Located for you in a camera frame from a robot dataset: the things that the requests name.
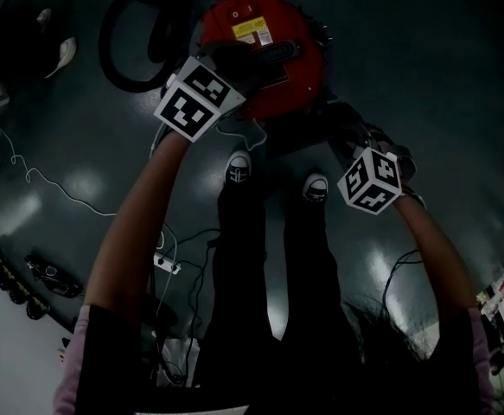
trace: floor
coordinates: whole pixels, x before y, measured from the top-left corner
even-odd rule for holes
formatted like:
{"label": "floor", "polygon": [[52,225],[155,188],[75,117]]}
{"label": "floor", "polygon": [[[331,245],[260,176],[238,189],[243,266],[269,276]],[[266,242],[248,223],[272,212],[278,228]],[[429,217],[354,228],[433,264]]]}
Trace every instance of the floor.
{"label": "floor", "polygon": [[[158,91],[124,93],[102,74],[98,34],[112,0],[33,1],[37,9],[52,8],[51,29],[75,35],[80,50],[51,80],[17,82],[0,125],[29,166],[100,211],[115,212],[148,158],[158,126],[152,115]],[[411,149],[418,164],[412,186],[464,256],[480,290],[499,276],[504,259],[504,0],[291,1],[326,23],[335,39],[327,77],[332,91]],[[207,2],[198,2],[196,12],[198,7]],[[145,53],[155,15],[134,3],[119,22],[114,56],[132,76],[150,77],[157,69]],[[179,239],[218,226],[222,172],[239,143],[211,133],[192,146],[169,205],[168,223]],[[269,193],[265,276],[274,334],[283,334],[288,312],[284,189],[314,167],[331,183],[327,232],[342,297],[365,304],[380,300],[394,261],[414,248],[396,212],[373,217],[347,207],[335,189],[342,169],[325,144],[275,163],[267,163],[263,153],[259,148],[254,157]],[[28,281],[22,259],[35,250],[85,283],[110,222],[68,201],[35,174],[27,184],[21,164],[10,163],[10,149],[1,140],[0,247]],[[182,246],[180,258],[201,263],[207,238]],[[316,275],[316,267],[310,269]],[[179,334],[188,328],[187,294],[196,273],[183,269],[166,295],[180,318]],[[158,272],[158,294],[166,279]],[[30,283],[61,318],[76,316],[82,299],[65,299]],[[201,295],[204,322],[213,299],[209,270]],[[421,266],[404,267],[396,275],[388,305],[410,333],[436,320]]]}

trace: electrical outlet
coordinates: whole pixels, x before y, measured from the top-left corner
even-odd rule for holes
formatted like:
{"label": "electrical outlet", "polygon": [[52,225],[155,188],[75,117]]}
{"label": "electrical outlet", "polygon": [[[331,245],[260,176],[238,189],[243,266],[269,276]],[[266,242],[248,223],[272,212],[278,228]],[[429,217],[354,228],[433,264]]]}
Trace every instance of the electrical outlet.
{"label": "electrical outlet", "polygon": [[173,260],[165,257],[162,253],[156,252],[154,255],[154,266],[162,268],[164,271],[173,272],[176,275],[181,270],[181,264],[177,263],[173,270]]}

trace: white wall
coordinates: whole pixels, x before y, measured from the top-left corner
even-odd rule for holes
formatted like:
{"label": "white wall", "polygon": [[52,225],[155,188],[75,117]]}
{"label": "white wall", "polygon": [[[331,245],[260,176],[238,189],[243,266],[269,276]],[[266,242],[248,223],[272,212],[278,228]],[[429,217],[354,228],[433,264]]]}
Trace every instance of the white wall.
{"label": "white wall", "polygon": [[49,415],[63,365],[61,338],[71,338],[49,316],[30,320],[26,305],[0,290],[0,415]]}

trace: warning label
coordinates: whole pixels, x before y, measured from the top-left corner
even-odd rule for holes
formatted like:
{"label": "warning label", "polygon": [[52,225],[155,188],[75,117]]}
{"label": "warning label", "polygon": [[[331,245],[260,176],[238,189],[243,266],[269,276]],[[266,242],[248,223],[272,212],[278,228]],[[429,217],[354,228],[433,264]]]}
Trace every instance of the warning label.
{"label": "warning label", "polygon": [[249,35],[255,31],[260,29],[266,29],[267,23],[263,17],[254,18],[249,22],[243,22],[241,24],[237,24],[233,26],[234,36],[239,39],[245,35]]}
{"label": "warning label", "polygon": [[236,40],[241,42],[255,43],[256,39],[258,39],[262,46],[272,43],[271,33],[263,17],[254,18],[248,22],[233,26],[233,33]]}

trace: shoe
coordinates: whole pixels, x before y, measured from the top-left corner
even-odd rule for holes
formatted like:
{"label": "shoe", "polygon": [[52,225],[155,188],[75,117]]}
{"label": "shoe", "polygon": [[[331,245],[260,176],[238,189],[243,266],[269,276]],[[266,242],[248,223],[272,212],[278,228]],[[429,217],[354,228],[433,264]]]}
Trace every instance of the shoe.
{"label": "shoe", "polygon": [[41,32],[46,31],[46,28],[50,24],[50,19],[52,18],[52,10],[50,8],[44,9],[36,18],[38,24],[41,25]]}
{"label": "shoe", "polygon": [[237,150],[228,159],[225,184],[247,182],[252,175],[252,158],[245,150]]}
{"label": "shoe", "polygon": [[58,66],[55,67],[54,71],[44,77],[45,79],[51,77],[55,73],[57,73],[60,69],[67,66],[69,62],[73,59],[75,54],[77,53],[77,41],[75,37],[68,38],[60,45],[60,62]]}
{"label": "shoe", "polygon": [[311,203],[324,203],[329,193],[329,181],[323,174],[316,172],[307,177],[303,185],[303,200]]}

